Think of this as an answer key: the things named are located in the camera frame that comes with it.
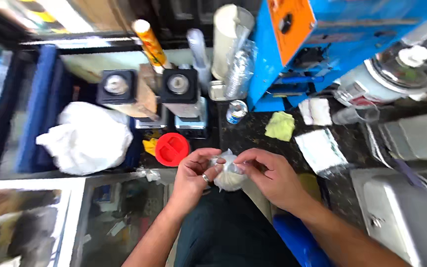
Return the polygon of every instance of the ring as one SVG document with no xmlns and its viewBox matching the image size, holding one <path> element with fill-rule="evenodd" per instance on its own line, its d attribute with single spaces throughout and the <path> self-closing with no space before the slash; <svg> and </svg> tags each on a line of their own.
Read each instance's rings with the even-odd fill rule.
<svg viewBox="0 0 427 267">
<path fill-rule="evenodd" d="M 205 175 L 205 173 L 202 173 L 202 178 L 203 178 L 206 182 L 209 182 L 209 178 L 207 177 L 207 175 Z"/>
</svg>

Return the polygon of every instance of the plastic cup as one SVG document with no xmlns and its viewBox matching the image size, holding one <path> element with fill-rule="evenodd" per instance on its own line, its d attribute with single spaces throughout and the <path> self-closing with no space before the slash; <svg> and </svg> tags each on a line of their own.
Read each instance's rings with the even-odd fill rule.
<svg viewBox="0 0 427 267">
<path fill-rule="evenodd" d="M 334 124 L 354 124 L 354 123 L 372 123 L 376 122 L 380 116 L 380 111 L 377 106 L 372 106 L 364 111 L 364 115 L 360 116 L 357 109 L 353 106 L 339 110 L 332 115 Z"/>
</svg>

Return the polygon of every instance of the yellow rag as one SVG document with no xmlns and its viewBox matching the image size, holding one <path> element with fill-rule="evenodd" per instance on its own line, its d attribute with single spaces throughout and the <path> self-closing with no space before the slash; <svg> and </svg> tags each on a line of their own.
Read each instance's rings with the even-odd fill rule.
<svg viewBox="0 0 427 267">
<path fill-rule="evenodd" d="M 156 156 L 156 144 L 157 144 L 156 138 L 151 138 L 151 140 L 149 141 L 143 140 L 144 150 L 153 156 Z"/>
<path fill-rule="evenodd" d="M 273 113 L 265 130 L 266 136 L 289 142 L 294 130 L 293 115 L 285 113 L 284 111 Z"/>
</svg>

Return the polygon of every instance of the countertop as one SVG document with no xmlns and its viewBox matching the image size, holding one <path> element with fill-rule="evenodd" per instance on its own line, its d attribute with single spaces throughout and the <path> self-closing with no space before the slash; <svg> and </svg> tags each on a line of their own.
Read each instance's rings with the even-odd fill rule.
<svg viewBox="0 0 427 267">
<path fill-rule="evenodd" d="M 328 100 L 331 114 L 344 108 L 335 99 L 329 98 Z M 291 108 L 286 112 L 293 115 L 296 128 L 293 131 L 293 138 L 289 142 L 284 142 L 264 135 L 265 127 L 273 114 L 272 112 L 249 112 L 240 123 L 230 124 L 225 118 L 228 104 L 229 102 L 209 101 L 210 137 L 206 140 L 189 140 L 192 150 L 201 147 L 215 147 L 223 151 L 231 149 L 234 154 L 238 155 L 246 149 L 256 147 L 285 156 L 297 173 L 314 174 L 299 150 L 294 136 L 327 127 L 350 165 L 345 170 L 328 175 L 327 178 L 317 178 L 322 191 L 323 202 L 333 213 L 366 231 L 349 173 L 351 169 L 355 168 L 383 168 L 385 166 L 373 159 L 359 124 L 334 124 L 324 127 L 305 125 L 299 109 Z M 408 110 L 406 113 L 407 116 L 418 115 L 416 108 L 411 108 L 411 111 Z M 397 119 L 404 117 L 404 115 L 403 113 L 394 114 L 391 117 Z M 141 154 L 140 165 L 150 169 L 166 168 L 146 152 Z"/>
</svg>

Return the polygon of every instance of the red plastic cap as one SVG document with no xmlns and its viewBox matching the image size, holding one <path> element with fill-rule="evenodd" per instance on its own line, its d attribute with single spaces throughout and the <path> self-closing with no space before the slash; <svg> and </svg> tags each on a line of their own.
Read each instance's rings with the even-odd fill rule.
<svg viewBox="0 0 427 267">
<path fill-rule="evenodd" d="M 159 138 L 156 145 L 156 159 L 164 166 L 176 167 L 189 154 L 190 145 L 178 133 L 167 133 Z"/>
</svg>

